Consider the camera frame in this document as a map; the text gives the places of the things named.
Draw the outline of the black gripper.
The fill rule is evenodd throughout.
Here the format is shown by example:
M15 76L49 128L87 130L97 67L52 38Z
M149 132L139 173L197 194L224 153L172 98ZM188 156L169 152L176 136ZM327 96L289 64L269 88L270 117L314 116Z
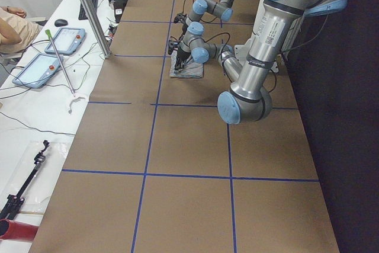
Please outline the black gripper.
M189 25L191 24L191 20L186 17L182 19L182 32L186 33Z
M185 60L187 60L189 56L189 52L186 52L181 47L178 47L177 60L174 65L174 71L182 71L185 67Z

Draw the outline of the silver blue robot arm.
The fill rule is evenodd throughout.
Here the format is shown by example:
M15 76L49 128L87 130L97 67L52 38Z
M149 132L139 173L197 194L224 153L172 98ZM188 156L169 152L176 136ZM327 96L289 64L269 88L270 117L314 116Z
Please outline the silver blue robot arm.
M343 10L348 0L263 0L264 13L255 20L257 30L245 44L246 58L239 60L227 44L211 44L203 39L201 18L209 13L222 21L232 16L234 0L195 0L192 10L178 14L182 36L170 42L172 69L175 75L190 66L217 59L230 79L228 91L217 101L220 117L228 124L264 119L271 111L272 100L264 81L280 53L292 23L303 16L328 15Z
M187 32L188 27L193 22L200 22L205 13L209 13L222 22L228 22L233 15L232 5L234 0L195 0L192 9L187 14L178 14L175 23L182 23L182 33Z

